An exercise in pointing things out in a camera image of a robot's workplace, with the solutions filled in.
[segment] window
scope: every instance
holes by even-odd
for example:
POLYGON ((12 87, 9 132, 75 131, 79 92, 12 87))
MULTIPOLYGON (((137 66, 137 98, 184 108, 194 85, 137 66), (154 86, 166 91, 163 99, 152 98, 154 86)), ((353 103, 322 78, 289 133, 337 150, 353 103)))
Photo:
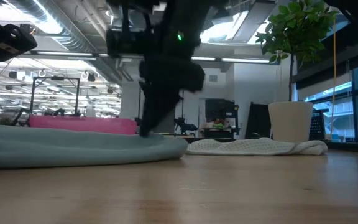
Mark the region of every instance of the window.
POLYGON ((314 103, 314 109, 324 110, 326 134, 345 137, 346 141, 358 142, 358 68, 351 71, 352 81, 338 85, 335 90, 333 107, 333 88, 306 97, 304 101, 314 103))

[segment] white towel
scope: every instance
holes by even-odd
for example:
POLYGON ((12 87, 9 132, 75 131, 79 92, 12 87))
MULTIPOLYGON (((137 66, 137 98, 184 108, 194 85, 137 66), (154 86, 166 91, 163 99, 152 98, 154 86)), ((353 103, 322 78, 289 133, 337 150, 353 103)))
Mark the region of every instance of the white towel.
POLYGON ((273 141, 269 138, 236 140, 221 143, 205 139, 190 144, 187 154, 213 156, 276 156, 276 155, 321 155, 328 151, 322 141, 289 143, 273 141))

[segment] ventilation duct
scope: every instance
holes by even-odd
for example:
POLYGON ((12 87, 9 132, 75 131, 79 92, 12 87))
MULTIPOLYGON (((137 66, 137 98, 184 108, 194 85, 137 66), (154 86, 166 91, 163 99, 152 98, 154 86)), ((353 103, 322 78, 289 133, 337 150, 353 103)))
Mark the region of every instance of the ventilation duct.
MULTIPOLYGON (((18 11, 28 15, 34 24, 44 25, 50 32, 58 31, 58 35, 53 37, 62 46, 72 52, 95 52, 96 48, 89 43, 85 36, 72 23, 70 18, 51 0, 3 0, 3 4, 8 4, 18 11)), ((119 83, 122 78, 119 76, 113 65, 114 60, 110 58, 97 58, 88 61, 100 74, 109 82, 119 83)))

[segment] ceiling pipe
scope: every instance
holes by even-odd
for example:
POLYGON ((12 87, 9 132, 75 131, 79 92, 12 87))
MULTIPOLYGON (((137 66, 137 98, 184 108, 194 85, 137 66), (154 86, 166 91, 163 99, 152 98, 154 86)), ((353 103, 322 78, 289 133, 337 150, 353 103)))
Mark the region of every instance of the ceiling pipe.
MULTIPOLYGON (((62 31, 61 36, 52 37, 69 51, 74 52, 96 52, 96 48, 74 25, 73 21, 50 0, 4 0, 5 4, 29 16, 35 24, 52 23, 58 24, 62 31)), ((122 77, 117 70, 111 66, 110 58, 97 58, 95 61, 88 61, 89 64, 98 69, 98 72, 109 82, 120 83, 122 77)))
POLYGON ((100 16, 99 12, 95 9, 95 7, 90 3, 89 0, 83 0, 87 10, 89 10, 89 12, 92 14, 92 16, 94 16, 96 18, 96 20, 99 22, 100 26, 104 29, 107 30, 108 27, 106 25, 106 22, 103 20, 103 18, 100 16))
POLYGON ((98 25, 96 20, 93 19, 91 14, 85 8, 84 4, 82 4, 81 0, 74 0, 74 2, 78 6, 78 8, 85 13, 86 18, 88 18, 88 20, 91 22, 92 26, 96 29, 96 31, 98 31, 98 33, 103 38, 103 40, 106 41, 106 30, 103 30, 103 28, 98 25))

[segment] potted plant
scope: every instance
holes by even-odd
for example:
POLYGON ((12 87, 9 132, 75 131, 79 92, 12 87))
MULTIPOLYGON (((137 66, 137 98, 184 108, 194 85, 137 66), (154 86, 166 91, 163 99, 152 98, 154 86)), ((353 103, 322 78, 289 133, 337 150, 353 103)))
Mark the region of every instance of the potted plant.
POLYGON ((324 1, 293 1, 279 6, 279 14, 269 17, 265 33, 257 34, 262 53, 273 54, 270 63, 291 60, 288 102, 269 105, 274 140, 300 142, 309 138, 313 104, 291 102, 293 66, 296 58, 298 67, 320 60, 318 52, 324 49, 321 40, 330 31, 337 13, 330 11, 324 1))

